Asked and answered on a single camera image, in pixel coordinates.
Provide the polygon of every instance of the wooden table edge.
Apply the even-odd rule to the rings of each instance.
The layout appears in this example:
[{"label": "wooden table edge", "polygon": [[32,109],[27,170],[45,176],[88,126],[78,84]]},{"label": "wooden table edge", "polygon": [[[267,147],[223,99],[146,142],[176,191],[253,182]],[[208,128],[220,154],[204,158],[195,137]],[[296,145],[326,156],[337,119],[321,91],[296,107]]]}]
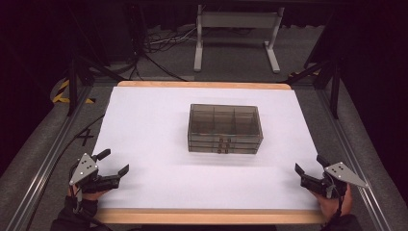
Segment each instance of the wooden table edge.
[{"label": "wooden table edge", "polygon": [[266,83],[226,83],[226,82],[163,82],[163,81],[122,81],[118,87],[150,87],[150,88],[214,88],[214,89],[259,89],[259,90],[291,90],[287,84]]},{"label": "wooden table edge", "polygon": [[138,224],[324,223],[321,211],[309,210],[100,209],[96,218],[104,223]]}]

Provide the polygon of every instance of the metal stand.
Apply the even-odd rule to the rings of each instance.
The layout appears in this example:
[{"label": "metal stand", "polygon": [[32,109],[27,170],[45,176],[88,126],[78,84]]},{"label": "metal stand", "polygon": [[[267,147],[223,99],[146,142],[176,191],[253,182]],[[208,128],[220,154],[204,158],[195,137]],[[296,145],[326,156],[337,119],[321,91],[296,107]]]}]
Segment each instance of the metal stand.
[{"label": "metal stand", "polygon": [[227,12],[203,12],[198,5],[197,12],[197,45],[195,48],[194,71],[201,70],[203,55],[203,27],[227,27],[227,28],[266,28],[272,29],[269,41],[265,41],[269,62],[274,73],[279,73],[280,68],[273,52],[273,44],[278,34],[279,25],[282,20],[284,8],[278,13],[227,13]]}]

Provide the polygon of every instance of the white table surface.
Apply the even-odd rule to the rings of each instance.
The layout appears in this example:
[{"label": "white table surface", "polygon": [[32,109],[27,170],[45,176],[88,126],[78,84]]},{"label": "white table surface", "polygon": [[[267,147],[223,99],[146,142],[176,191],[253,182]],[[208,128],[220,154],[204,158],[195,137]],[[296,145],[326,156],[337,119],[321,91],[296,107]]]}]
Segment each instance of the white table surface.
[{"label": "white table surface", "polygon": [[[189,152],[190,105],[257,106],[264,140],[256,155]],[[93,150],[111,148],[99,174],[130,165],[102,209],[312,210],[294,171],[322,167],[293,90],[115,87]]]}]

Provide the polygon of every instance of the aluminum rail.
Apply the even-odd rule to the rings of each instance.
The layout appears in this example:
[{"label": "aluminum rail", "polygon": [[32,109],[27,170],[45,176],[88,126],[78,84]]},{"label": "aluminum rail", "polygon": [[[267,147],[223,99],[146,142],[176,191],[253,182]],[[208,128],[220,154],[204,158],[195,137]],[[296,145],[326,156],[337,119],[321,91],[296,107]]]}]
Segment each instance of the aluminum rail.
[{"label": "aluminum rail", "polygon": [[363,189],[361,187],[359,187],[358,189],[370,213],[371,220],[373,221],[377,230],[392,231],[393,229],[391,228],[389,222],[385,218],[384,212],[381,210],[380,205],[378,204],[378,201],[375,198],[375,195],[372,191],[370,180],[364,174],[361,166],[357,161],[356,155],[353,149],[351,148],[350,142],[348,141],[345,135],[342,124],[337,119],[335,119],[331,114],[328,96],[325,94],[324,90],[317,90],[317,93],[320,103],[324,107],[327,116],[330,118],[331,124],[336,132],[336,135],[342,144],[344,156],[346,157],[345,162],[347,163],[347,166],[350,169],[352,169],[354,173],[359,175],[360,178],[363,179],[369,185],[367,189]]},{"label": "aluminum rail", "polygon": [[51,171],[54,165],[57,164],[58,156],[63,150],[63,144],[73,122],[77,118],[82,106],[84,105],[87,97],[90,93],[91,87],[84,87],[79,93],[78,102],[79,105],[71,116],[67,117],[64,121],[62,129],[56,139],[54,140],[48,154],[46,155],[44,162],[39,168],[37,175],[33,178],[30,188],[25,193],[20,205],[14,213],[12,220],[9,222],[7,231],[22,230],[23,225],[27,221],[27,218],[34,212],[34,207],[40,200],[42,191],[45,190],[46,181],[51,176]]}]

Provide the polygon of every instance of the plastic storage box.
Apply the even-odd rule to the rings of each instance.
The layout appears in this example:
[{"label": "plastic storage box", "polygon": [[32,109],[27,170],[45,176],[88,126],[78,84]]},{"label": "plastic storage box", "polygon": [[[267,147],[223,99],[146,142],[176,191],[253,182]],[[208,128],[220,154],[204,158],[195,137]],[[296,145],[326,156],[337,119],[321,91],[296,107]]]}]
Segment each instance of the plastic storage box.
[{"label": "plastic storage box", "polygon": [[256,154],[263,138],[256,106],[191,104],[190,152]]}]

